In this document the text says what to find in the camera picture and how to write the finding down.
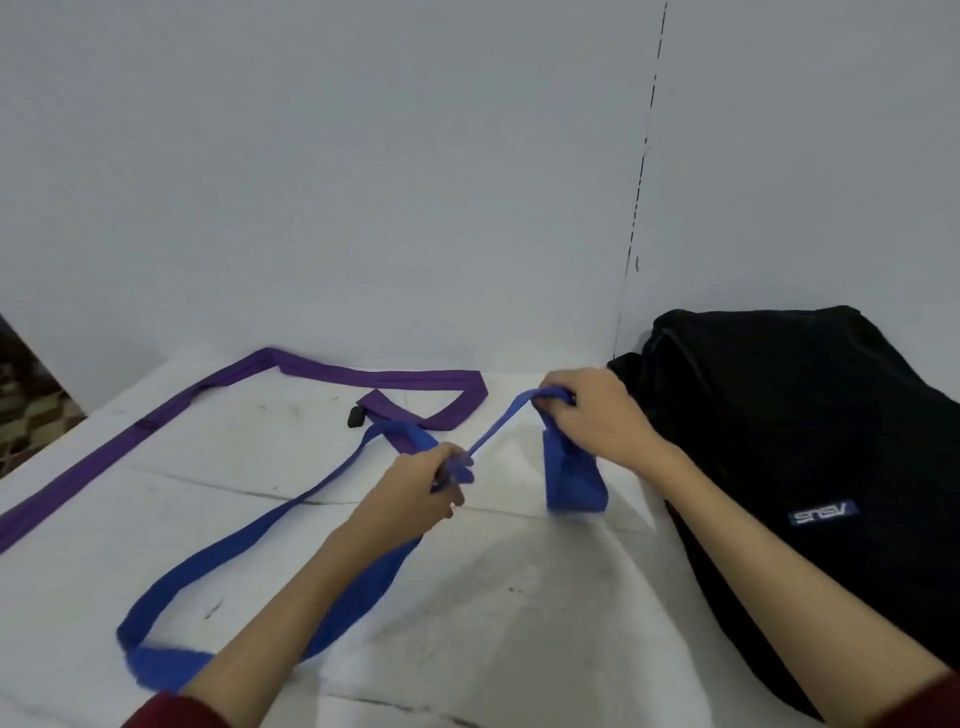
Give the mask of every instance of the white tabletop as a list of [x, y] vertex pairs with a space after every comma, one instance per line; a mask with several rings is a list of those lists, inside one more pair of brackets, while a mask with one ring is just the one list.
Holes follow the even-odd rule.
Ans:
[[[0, 511], [228, 363], [169, 363], [0, 481]], [[533, 375], [442, 439], [469, 445]], [[203, 395], [0, 556], [0, 724], [119, 725], [149, 694], [114, 630], [183, 558], [319, 482], [362, 430], [365, 390], [276, 370]], [[390, 392], [430, 414], [452, 393]], [[467, 505], [431, 532], [371, 612], [301, 665], [268, 726], [814, 726], [720, 631], [662, 501], [609, 463], [602, 516], [547, 513], [542, 426], [527, 407], [476, 455]], [[341, 523], [395, 453], [371, 444], [253, 549], [189, 587], [151, 633], [216, 650]]]

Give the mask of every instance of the strap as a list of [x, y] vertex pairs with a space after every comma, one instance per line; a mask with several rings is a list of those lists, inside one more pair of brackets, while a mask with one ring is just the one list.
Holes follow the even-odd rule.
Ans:
[[[335, 367], [319, 361], [297, 356], [281, 349], [267, 348], [240, 359], [219, 372], [201, 379], [178, 395], [137, 421], [112, 440], [91, 452], [87, 457], [54, 478], [48, 485], [32, 496], [17, 503], [0, 515], [0, 553], [13, 546], [66, 501], [79, 493], [87, 484], [113, 463], [169, 423], [201, 393], [214, 387], [229, 387], [249, 376], [278, 367], [289, 376], [348, 384], [355, 387], [383, 387], [408, 390], [460, 390], [461, 395], [450, 405], [432, 417], [425, 419], [393, 404], [382, 392], [373, 391], [363, 397], [363, 404], [379, 419], [403, 419], [423, 428], [450, 430], [462, 423], [487, 396], [487, 386], [479, 372], [361, 372], [346, 367]], [[414, 444], [405, 431], [386, 433], [397, 449], [415, 451]]]
[[[570, 393], [560, 387], [523, 392], [468, 452], [474, 454], [534, 397], [559, 397], [567, 402], [572, 401]], [[547, 506], [551, 510], [602, 511], [607, 506], [607, 488], [597, 471], [595, 460], [560, 432], [549, 415], [540, 412], [540, 416], [546, 425], [543, 432], [543, 455]], [[431, 449], [437, 445], [433, 437], [410, 422], [374, 423], [367, 428], [360, 446], [353, 454], [318, 485], [279, 505], [236, 533], [190, 556], [161, 576], [147, 593], [137, 599], [117, 628], [116, 634], [126, 655], [127, 665], [139, 685], [155, 691], [178, 691], [213, 658], [213, 655], [207, 652], [143, 644], [154, 622], [177, 593], [256, 544], [288, 511], [339, 477], [359, 457], [367, 443], [381, 434], [388, 437], [400, 435], [415, 451]], [[466, 471], [461, 475], [461, 482], [472, 482], [472, 474]], [[306, 660], [325, 650], [366, 615], [393, 584], [403, 561], [419, 543], [420, 539], [417, 538], [380, 557], [364, 570], [334, 602], [304, 650], [302, 659]]]

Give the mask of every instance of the white surface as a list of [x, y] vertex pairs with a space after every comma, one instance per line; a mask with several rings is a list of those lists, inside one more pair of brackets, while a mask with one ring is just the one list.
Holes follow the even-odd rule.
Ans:
[[943, 0], [670, 0], [618, 352], [848, 303], [960, 399], [958, 42]]
[[662, 0], [12, 0], [0, 311], [84, 408], [195, 346], [613, 349]]
[[[0, 508], [212, 368], [177, 362], [147, 377], [5, 478]], [[490, 400], [454, 441], [469, 444], [512, 394], [536, 384], [487, 381]], [[435, 404], [405, 394], [415, 410]], [[0, 558], [4, 724], [119, 724], [147, 696], [113, 638], [127, 609], [182, 558], [319, 480], [359, 436], [344, 426], [344, 400], [355, 395], [270, 374], [209, 393]], [[298, 669], [267, 724], [816, 725], [744, 666], [661, 502], [628, 473], [603, 468], [606, 516], [545, 513], [533, 426], [521, 417], [478, 452], [467, 507], [424, 539], [369, 615]], [[374, 463], [388, 460], [386, 449], [365, 455], [330, 486], [329, 499], [344, 504], [302, 506], [187, 590], [152, 639], [221, 646], [349, 514], [379, 474]], [[242, 490], [251, 492], [231, 492]]]

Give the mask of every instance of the maroon sleeve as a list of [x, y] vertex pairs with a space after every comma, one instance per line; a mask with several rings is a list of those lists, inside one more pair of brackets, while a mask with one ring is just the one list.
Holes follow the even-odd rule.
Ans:
[[874, 728], [956, 728], [960, 726], [960, 673], [918, 692], [882, 717]]
[[160, 692], [127, 718], [123, 728], [230, 728], [213, 709], [193, 697]]

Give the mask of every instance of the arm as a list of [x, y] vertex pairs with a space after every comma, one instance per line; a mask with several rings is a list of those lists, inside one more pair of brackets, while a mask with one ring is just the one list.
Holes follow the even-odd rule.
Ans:
[[829, 725], [867, 725], [948, 673], [662, 439], [613, 373], [555, 372], [543, 384], [576, 395], [573, 406], [538, 402], [574, 442], [629, 468], [673, 504]]
[[256, 728], [327, 610], [359, 573], [388, 551], [430, 530], [462, 505], [456, 485], [430, 493], [447, 456], [443, 443], [400, 455], [317, 553], [183, 689], [231, 728]]

